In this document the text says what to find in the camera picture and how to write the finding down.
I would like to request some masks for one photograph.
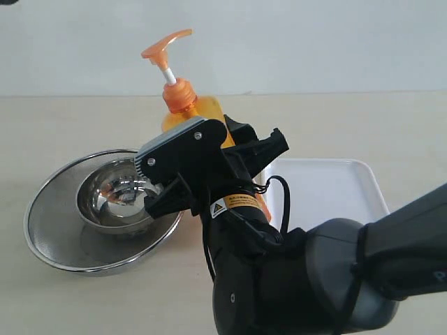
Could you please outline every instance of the bowl rim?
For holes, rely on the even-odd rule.
[[[146,216],[145,218],[142,218],[139,221],[136,221],[134,223],[131,223],[130,225],[116,225],[116,226],[112,226],[112,227],[108,227],[108,226],[104,226],[104,225],[99,225],[96,222],[93,222],[92,220],[90,220],[89,218],[87,218],[81,211],[81,208],[79,208],[79,192],[81,190],[81,188],[84,186],[85,182],[87,180],[89,180],[95,173],[97,173],[101,168],[110,165],[110,164],[114,164],[114,163],[119,163],[120,161],[129,161],[129,160],[135,160],[135,157],[132,158],[120,158],[120,159],[116,159],[114,161],[110,161],[110,162],[106,162],[104,164],[102,164],[100,167],[98,167],[96,170],[91,171],[80,183],[80,185],[78,186],[78,189],[76,190],[76,195],[75,195],[75,205],[76,205],[76,209],[78,211],[78,214],[80,215],[80,217],[84,220],[84,222],[87,222],[89,225],[93,226],[94,228],[98,229],[98,230],[108,230],[109,234],[114,234],[112,231],[113,230],[119,230],[119,229],[123,229],[123,228],[132,228],[135,226],[139,226],[142,223],[144,223],[145,221],[152,219],[152,217],[148,214],[148,216]]]
[[[38,192],[35,194],[35,196],[32,198],[31,202],[27,206],[27,210],[25,211],[24,219],[23,219],[23,228],[24,228],[24,235],[25,240],[27,241],[27,245],[31,252],[41,261],[44,263],[50,265],[51,267],[54,267],[56,269],[66,270],[70,272],[77,272],[77,273],[94,273],[109,269],[114,269],[117,267],[121,267],[122,265],[127,265],[129,263],[132,263],[133,261],[137,260],[138,258],[141,258],[145,254],[152,251],[154,248],[156,248],[161,242],[165,241],[175,230],[175,228],[178,226],[178,223],[180,222],[180,219],[183,216],[183,211],[178,212],[177,217],[175,218],[173,224],[170,226],[170,228],[154,243],[152,243],[147,248],[141,250],[139,253],[136,253],[135,255],[126,258],[124,260],[120,260],[119,262],[110,263],[107,265],[101,265],[99,267],[71,267],[68,265],[63,265],[58,262],[55,262],[54,260],[49,259],[47,256],[43,255],[34,245],[34,243],[31,240],[31,236],[29,235],[29,216],[31,215],[31,209],[34,205],[34,202],[38,198],[38,196],[42,193],[42,191],[48,186],[48,184],[59,174],[66,171],[67,169],[73,167],[74,165],[77,165],[81,162],[84,162],[90,158],[103,156],[107,154],[119,154],[119,153],[129,153],[129,154],[136,154],[138,150],[135,149],[111,149],[111,150],[104,150],[104,151],[98,151],[96,153],[83,156],[81,158],[78,158],[74,161],[71,161],[70,163],[66,164],[65,166],[59,168],[56,172],[53,172],[41,185]]]

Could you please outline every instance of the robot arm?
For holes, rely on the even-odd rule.
[[[251,180],[288,149],[277,129],[258,140],[226,117],[198,117],[148,142],[135,158],[164,191],[154,218],[190,209],[203,223],[220,335],[341,334],[387,325],[399,301],[447,290],[447,184],[376,223],[335,218],[304,232],[271,227]],[[288,188],[285,186],[285,199]]]

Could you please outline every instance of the beige tabletop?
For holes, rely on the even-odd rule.
[[[219,100],[260,137],[278,127],[284,157],[366,162],[391,211],[447,181],[447,91]],[[24,240],[25,208],[47,176],[92,152],[140,147],[165,110],[159,97],[0,98],[1,334],[216,333],[201,226],[189,214],[153,257],[115,276],[53,269]],[[411,298],[364,334],[445,334],[446,311],[445,293]]]

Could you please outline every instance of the white wall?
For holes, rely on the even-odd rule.
[[[0,6],[0,95],[160,94],[170,47],[196,91],[447,89],[447,1],[20,0]]]

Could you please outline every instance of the orange pump head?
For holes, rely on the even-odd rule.
[[[149,59],[152,64],[157,65],[166,78],[166,85],[163,89],[163,99],[172,113],[178,113],[188,109],[197,99],[197,95],[190,82],[174,76],[168,65],[168,53],[166,52],[166,47],[177,38],[191,35],[192,32],[192,29],[185,29],[172,33],[141,53],[141,57]]]

